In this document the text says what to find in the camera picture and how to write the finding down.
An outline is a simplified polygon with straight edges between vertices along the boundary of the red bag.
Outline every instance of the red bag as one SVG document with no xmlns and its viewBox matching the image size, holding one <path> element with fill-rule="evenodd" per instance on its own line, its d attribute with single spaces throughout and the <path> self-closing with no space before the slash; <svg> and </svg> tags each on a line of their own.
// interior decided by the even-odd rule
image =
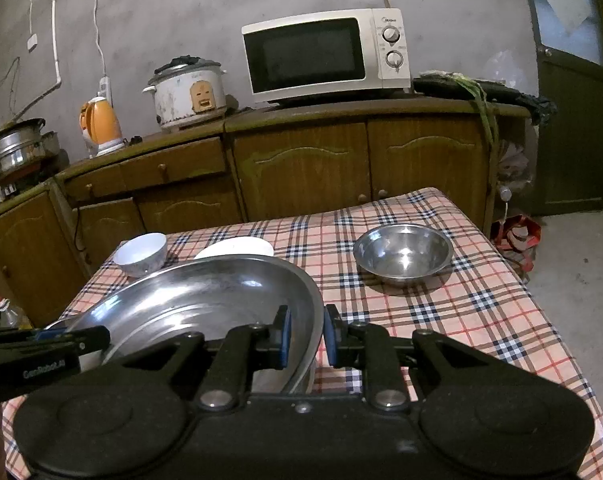
<svg viewBox="0 0 603 480">
<path fill-rule="evenodd" d="M 490 239 L 506 260 L 526 274 L 533 270 L 535 247 L 541 241 L 541 226 L 526 215 L 493 222 Z"/>
</svg>

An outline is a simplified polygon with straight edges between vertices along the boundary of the plaid tablecloth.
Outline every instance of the plaid tablecloth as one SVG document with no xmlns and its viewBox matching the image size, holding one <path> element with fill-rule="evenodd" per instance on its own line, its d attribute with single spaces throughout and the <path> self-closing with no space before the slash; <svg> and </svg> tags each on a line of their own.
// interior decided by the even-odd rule
<svg viewBox="0 0 603 480">
<path fill-rule="evenodd" d="M 379 282 L 357 270 L 352 247 L 380 224 L 414 222 L 451 237 L 451 269 L 406 289 Z M 166 265 L 192 259 L 210 244 L 234 236 L 258 236 L 275 247 L 275 256 L 308 272 L 325 303 L 335 303 L 348 321 L 384 325 L 391 335 L 410 337 L 432 328 L 464 344 L 560 382 L 586 400 L 595 416 L 595 437 L 581 467 L 585 479 L 603 479 L 603 413 L 592 388 L 559 334 L 530 293 L 484 235 L 437 189 L 379 200 L 359 207 L 278 220 L 203 229 L 168 237 Z M 107 260 L 64 312 L 72 316 L 128 283 Z M 317 353 L 316 391 L 360 388 L 357 370 L 333 370 L 325 348 Z M 29 473 L 12 438 L 12 419 L 22 398 L 4 408 L 6 467 L 17 478 Z"/>
</svg>

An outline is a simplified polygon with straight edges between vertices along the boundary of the orange kettle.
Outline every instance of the orange kettle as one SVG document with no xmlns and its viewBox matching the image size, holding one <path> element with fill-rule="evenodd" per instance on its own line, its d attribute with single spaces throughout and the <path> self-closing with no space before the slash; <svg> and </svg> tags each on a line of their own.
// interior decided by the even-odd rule
<svg viewBox="0 0 603 480">
<path fill-rule="evenodd" d="M 115 111 L 105 97 L 93 97 L 82 105 L 80 128 L 90 158 L 125 146 Z"/>
</svg>

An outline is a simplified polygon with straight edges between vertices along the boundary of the microwave control knob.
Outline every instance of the microwave control knob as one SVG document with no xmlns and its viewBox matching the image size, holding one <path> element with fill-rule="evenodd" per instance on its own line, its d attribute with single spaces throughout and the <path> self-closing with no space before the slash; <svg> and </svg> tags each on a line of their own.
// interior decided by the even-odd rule
<svg viewBox="0 0 603 480">
<path fill-rule="evenodd" d="M 399 30 L 397 30 L 397 27 L 386 27 L 381 35 L 389 43 L 395 43 L 399 39 Z"/>
<path fill-rule="evenodd" d="M 388 64 L 388 66 L 392 66 L 393 68 L 399 68 L 403 62 L 404 57 L 396 50 L 391 50 L 388 54 L 386 54 L 386 63 Z"/>
</svg>

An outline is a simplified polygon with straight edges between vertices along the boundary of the electric socket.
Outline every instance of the electric socket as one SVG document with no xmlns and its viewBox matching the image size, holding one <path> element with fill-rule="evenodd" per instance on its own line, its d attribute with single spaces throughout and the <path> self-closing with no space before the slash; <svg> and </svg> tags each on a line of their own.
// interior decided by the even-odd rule
<svg viewBox="0 0 603 480">
<path fill-rule="evenodd" d="M 30 38 L 28 38 L 28 41 L 26 42 L 26 48 L 28 49 L 29 52 L 32 52 L 32 51 L 34 51 L 36 46 L 37 46 L 37 34 L 33 34 Z"/>
<path fill-rule="evenodd" d="M 99 80 L 98 96 L 105 97 L 108 104 L 113 105 L 113 94 L 110 89 L 110 78 L 105 75 Z"/>
</svg>

